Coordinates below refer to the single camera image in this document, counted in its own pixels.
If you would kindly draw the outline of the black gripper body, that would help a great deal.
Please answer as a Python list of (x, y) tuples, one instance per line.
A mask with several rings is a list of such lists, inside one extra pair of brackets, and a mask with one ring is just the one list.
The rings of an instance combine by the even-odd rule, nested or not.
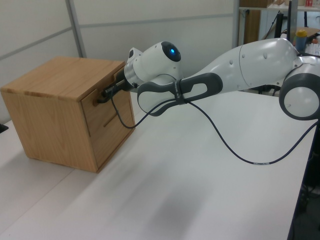
[(128, 82), (124, 69), (115, 74), (115, 91), (131, 91), (131, 84)]

